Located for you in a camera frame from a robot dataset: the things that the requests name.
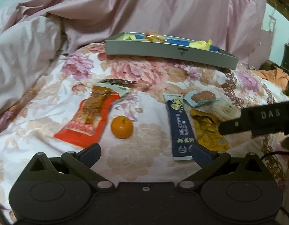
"orange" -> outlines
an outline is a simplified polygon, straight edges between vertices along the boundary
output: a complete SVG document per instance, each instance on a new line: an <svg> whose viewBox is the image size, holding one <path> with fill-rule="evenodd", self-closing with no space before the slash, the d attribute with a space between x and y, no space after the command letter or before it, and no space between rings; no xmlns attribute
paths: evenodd
<svg viewBox="0 0 289 225"><path fill-rule="evenodd" d="M133 133L132 121L125 116L118 116L111 122L111 132L119 139L127 139Z"/></svg>

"snack wrapper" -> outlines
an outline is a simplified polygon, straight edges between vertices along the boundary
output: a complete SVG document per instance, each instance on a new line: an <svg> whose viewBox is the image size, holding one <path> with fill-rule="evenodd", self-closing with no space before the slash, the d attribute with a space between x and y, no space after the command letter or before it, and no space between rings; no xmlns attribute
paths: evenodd
<svg viewBox="0 0 289 225"><path fill-rule="evenodd" d="M192 107L199 107L205 103L217 101L215 94L211 91L191 91L185 95L184 99Z"/></svg>
<svg viewBox="0 0 289 225"><path fill-rule="evenodd" d="M241 111L232 104L230 99L219 98L212 104L200 107L200 110L206 113L211 113L216 116L221 122L240 118Z"/></svg>
<svg viewBox="0 0 289 225"><path fill-rule="evenodd" d="M144 39L147 39L148 41L154 41L154 42L163 42L163 43L167 43L168 40L163 36L163 35L159 35L154 31L147 31Z"/></svg>
<svg viewBox="0 0 289 225"><path fill-rule="evenodd" d="M218 132L219 119L209 113L190 110L196 130L197 141L210 151L225 152L230 149L226 139Z"/></svg>
<svg viewBox="0 0 289 225"><path fill-rule="evenodd" d="M122 36L122 38L120 38L122 40L136 40L136 37L135 35L132 35L132 34L124 34Z"/></svg>
<svg viewBox="0 0 289 225"><path fill-rule="evenodd" d="M163 94L170 121L172 153L175 161L192 160L191 148L196 143L193 129L183 107L183 96Z"/></svg>
<svg viewBox="0 0 289 225"><path fill-rule="evenodd" d="M77 113L55 138L86 148L97 143L106 125L111 105L117 103L130 88L114 84L96 84L89 98L81 101Z"/></svg>
<svg viewBox="0 0 289 225"><path fill-rule="evenodd" d="M205 42L204 40L200 40L200 41L195 41L195 42L189 43L189 46L208 51L210 49L210 47L212 46L212 44L213 44L213 41L211 39L209 39L208 43Z"/></svg>

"yellow item in tray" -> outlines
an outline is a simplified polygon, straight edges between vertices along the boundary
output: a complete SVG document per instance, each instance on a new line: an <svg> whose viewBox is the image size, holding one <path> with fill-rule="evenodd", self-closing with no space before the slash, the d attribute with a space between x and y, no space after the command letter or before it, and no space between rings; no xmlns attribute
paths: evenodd
<svg viewBox="0 0 289 225"><path fill-rule="evenodd" d="M123 35L123 39L125 39L125 40L136 40L136 37L135 37L135 35L124 34Z"/></svg>
<svg viewBox="0 0 289 225"><path fill-rule="evenodd" d="M210 151L225 152L230 149L228 142L218 132L219 119L212 114L191 109L198 143Z"/></svg>
<svg viewBox="0 0 289 225"><path fill-rule="evenodd" d="M209 39L208 43L206 43L203 40L200 41L195 41L195 42L190 42L189 46L190 47L194 47L194 48L198 48L198 49L203 49L203 50L207 50L209 51L210 46L213 44L213 41Z"/></svg>

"barcode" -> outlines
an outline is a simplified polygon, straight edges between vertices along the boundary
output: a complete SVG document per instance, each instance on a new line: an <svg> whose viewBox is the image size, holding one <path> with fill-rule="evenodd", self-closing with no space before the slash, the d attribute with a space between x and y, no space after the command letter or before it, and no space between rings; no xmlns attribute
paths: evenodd
<svg viewBox="0 0 289 225"><path fill-rule="evenodd" d="M224 139L219 139L219 142L220 142L221 145L225 144L225 140Z"/></svg>

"black cable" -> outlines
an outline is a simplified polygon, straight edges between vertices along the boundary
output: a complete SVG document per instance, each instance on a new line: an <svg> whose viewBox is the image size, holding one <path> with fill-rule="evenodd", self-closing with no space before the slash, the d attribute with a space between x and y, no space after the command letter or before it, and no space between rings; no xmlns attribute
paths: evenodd
<svg viewBox="0 0 289 225"><path fill-rule="evenodd" d="M278 152L278 151L273 151L273 152L269 152L269 153L263 155L263 156L261 157L261 160L264 159L264 158L266 158L267 156L272 156L272 155L285 155L285 156L289 156L289 152L288 152L288 151L279 151L279 152Z"/></svg>
<svg viewBox="0 0 289 225"><path fill-rule="evenodd" d="M289 212L284 208L284 207L280 207L280 210L287 215L288 219L289 219Z"/></svg>

